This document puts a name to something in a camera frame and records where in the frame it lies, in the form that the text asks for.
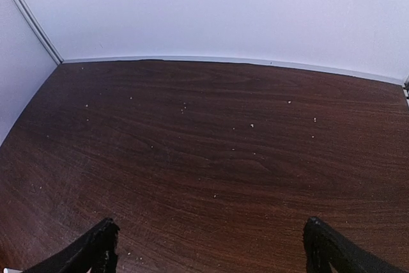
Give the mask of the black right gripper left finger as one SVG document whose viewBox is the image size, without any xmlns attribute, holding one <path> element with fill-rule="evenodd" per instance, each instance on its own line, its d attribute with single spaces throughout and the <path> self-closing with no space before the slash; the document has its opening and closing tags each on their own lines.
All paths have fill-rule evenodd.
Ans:
<svg viewBox="0 0 409 273">
<path fill-rule="evenodd" d="M 116 272 L 119 230 L 119 226 L 113 219 L 102 219 L 69 246 L 25 271 L 31 273 Z"/>
</svg>

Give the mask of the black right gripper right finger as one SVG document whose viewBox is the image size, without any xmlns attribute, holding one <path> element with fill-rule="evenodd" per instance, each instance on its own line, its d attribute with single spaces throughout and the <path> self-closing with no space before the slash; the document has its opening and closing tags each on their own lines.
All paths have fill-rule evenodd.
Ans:
<svg viewBox="0 0 409 273">
<path fill-rule="evenodd" d="M 318 217 L 308 218 L 303 230 L 307 272 L 402 272 L 361 249 Z"/>
</svg>

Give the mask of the left aluminium corner post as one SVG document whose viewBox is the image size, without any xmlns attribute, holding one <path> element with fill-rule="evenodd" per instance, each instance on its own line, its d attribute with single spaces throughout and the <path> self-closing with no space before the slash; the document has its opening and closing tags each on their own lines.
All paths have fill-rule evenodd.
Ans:
<svg viewBox="0 0 409 273">
<path fill-rule="evenodd" d="M 43 28 L 41 27 L 40 23 L 35 18 L 33 12 L 30 10 L 28 4 L 25 0 L 12 0 L 17 7 L 18 11 L 28 24 L 31 31 L 34 33 L 38 41 L 41 43 L 42 47 L 47 51 L 48 55 L 53 59 L 53 61 L 60 65 L 64 62 L 63 57 L 57 51 Z"/>
</svg>

